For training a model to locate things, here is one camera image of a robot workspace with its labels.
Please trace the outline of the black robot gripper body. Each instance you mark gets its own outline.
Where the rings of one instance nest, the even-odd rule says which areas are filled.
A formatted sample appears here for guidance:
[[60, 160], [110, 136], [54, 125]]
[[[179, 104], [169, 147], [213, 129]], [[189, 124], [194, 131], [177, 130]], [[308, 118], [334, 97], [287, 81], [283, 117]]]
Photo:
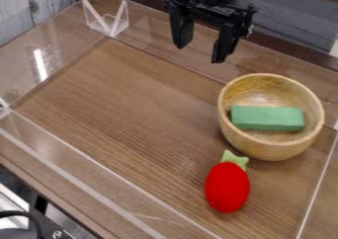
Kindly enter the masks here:
[[189, 10], [193, 20], [198, 19], [214, 26], [234, 24], [241, 37], [253, 33], [253, 20], [258, 10], [251, 3], [239, 0], [169, 0], [169, 5], [170, 2]]

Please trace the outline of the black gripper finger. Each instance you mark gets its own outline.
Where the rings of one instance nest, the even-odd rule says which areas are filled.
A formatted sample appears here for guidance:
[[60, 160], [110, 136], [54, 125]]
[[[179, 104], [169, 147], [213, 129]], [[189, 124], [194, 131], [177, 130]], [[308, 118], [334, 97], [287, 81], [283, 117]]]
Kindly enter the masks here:
[[222, 63], [234, 52], [239, 40], [238, 29], [234, 24], [223, 24], [219, 28], [219, 37], [214, 43], [211, 62]]
[[169, 18], [173, 42], [183, 49], [193, 40], [194, 20], [189, 10], [173, 2], [169, 3]]

